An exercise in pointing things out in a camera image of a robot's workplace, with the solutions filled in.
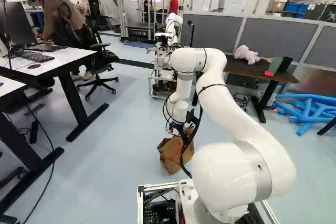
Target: light blue floor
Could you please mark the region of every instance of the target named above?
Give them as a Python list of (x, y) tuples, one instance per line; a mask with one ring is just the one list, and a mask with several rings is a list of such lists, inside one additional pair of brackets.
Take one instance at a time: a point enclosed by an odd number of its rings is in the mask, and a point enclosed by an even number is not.
[[(120, 58), (151, 61), (145, 49), (121, 44), (110, 47)], [(56, 162), (49, 188), (28, 224), (134, 224), (137, 222), (138, 185), (186, 178), (182, 172), (168, 175), (159, 162), (156, 147), (167, 134), (162, 115), (163, 101), (148, 96), (146, 77), (150, 70), (120, 64), (114, 66), (115, 71), (103, 73), (101, 77), (120, 78), (119, 83), (111, 84), (117, 89), (116, 95), (98, 88), (87, 103), (84, 95), (89, 88), (81, 89), (80, 95), (88, 113), (104, 102), (110, 107), (73, 143), (66, 142), (65, 137), (76, 126), (75, 118), (58, 80), (54, 92), (42, 99), (46, 107), (38, 112), (38, 118), (54, 145), (62, 146), (65, 153)], [(32, 120), (23, 116), (23, 112), (25, 110), (11, 116), (20, 127), (29, 126)], [(249, 113), (255, 115), (253, 109), (249, 109)], [(298, 173), (292, 191), (269, 200), (280, 223), (335, 223), (336, 131), (317, 136), (317, 129), (311, 129), (298, 137), (298, 127), (289, 124), (286, 117), (266, 112), (266, 118), (264, 127), (288, 150)], [(233, 138), (203, 116), (195, 137), (196, 149), (208, 143), (227, 141), (233, 141)], [(47, 155), (46, 149), (50, 149), (41, 130), (34, 149), (41, 156)], [(7, 214), (24, 220), (49, 173), (50, 169)]]

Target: computer monitor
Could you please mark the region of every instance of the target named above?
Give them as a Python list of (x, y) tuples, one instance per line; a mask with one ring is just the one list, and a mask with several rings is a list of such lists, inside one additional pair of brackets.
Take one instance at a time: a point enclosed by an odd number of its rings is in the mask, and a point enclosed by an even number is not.
[[(7, 30), (13, 43), (20, 45), (37, 44), (21, 2), (6, 2)], [(4, 6), (0, 5), (0, 33), (5, 34)]]

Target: pink plush toy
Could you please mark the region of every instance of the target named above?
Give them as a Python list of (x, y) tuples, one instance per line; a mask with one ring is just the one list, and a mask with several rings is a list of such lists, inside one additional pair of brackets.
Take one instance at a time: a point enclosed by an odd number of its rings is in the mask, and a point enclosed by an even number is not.
[(258, 54), (258, 52), (250, 51), (247, 46), (242, 45), (237, 48), (235, 52), (235, 59), (245, 59), (248, 61), (249, 65), (253, 65), (254, 63), (260, 61)]

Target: red shirt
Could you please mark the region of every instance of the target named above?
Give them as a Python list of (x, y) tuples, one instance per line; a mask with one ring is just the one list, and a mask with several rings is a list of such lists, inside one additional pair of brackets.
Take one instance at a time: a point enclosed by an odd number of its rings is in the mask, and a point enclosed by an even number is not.
[(179, 11), (179, 1), (178, 0), (170, 0), (169, 12), (170, 13), (175, 13), (176, 15), (178, 15), (178, 11)]

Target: white desk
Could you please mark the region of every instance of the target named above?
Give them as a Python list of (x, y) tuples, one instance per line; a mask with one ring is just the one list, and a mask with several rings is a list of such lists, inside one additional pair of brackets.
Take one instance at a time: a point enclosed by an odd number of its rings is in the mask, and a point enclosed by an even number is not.
[[(3, 85), (0, 87), (0, 105), (3, 105), (1, 99), (6, 99), (6, 95), (18, 91), (25, 84), (5, 77), (0, 77)], [(25, 177), (0, 200), (0, 215), (22, 195), (25, 190), (64, 152), (60, 147), (52, 151), (47, 157), (41, 159), (32, 147), (27, 143), (26, 138), (21, 135), (5, 117), (0, 110), (0, 138), (1, 141), (13, 152), (13, 154), (28, 169)]]
[[(93, 54), (96, 52), (97, 51), (78, 48), (65, 48), (55, 52), (44, 52), (44, 54), (55, 57), (55, 59), (43, 63), (17, 57), (12, 59), (12, 69), (9, 68), (8, 59), (1, 58), (0, 76), (15, 76), (16, 80), (27, 84), (37, 83), (43, 78), (58, 77), (72, 112), (78, 122), (78, 126), (67, 136), (67, 140), (72, 142), (109, 106), (107, 103), (104, 103), (88, 116), (70, 75), (70, 71), (74, 68), (78, 68), (87, 60), (91, 60)], [(30, 65), (34, 64), (41, 66), (35, 69), (28, 69)]]
[(0, 87), (0, 98), (25, 86), (24, 83), (2, 76), (0, 76), (0, 83), (3, 83), (3, 85)]
[[(96, 51), (84, 50), (78, 48), (65, 48), (55, 52), (39, 52), (44, 55), (55, 57), (54, 60), (46, 61), (43, 63), (34, 62), (32, 60), (26, 60), (20, 57), (11, 59), (12, 69), (21, 73), (26, 73), (31, 76), (39, 76), (43, 73), (49, 72), (56, 68), (62, 67), (66, 64), (74, 62), (76, 60), (82, 59), (89, 56)], [(40, 64), (41, 66), (35, 69), (28, 69), (30, 65)], [(9, 68), (8, 58), (0, 58), (0, 67)]]

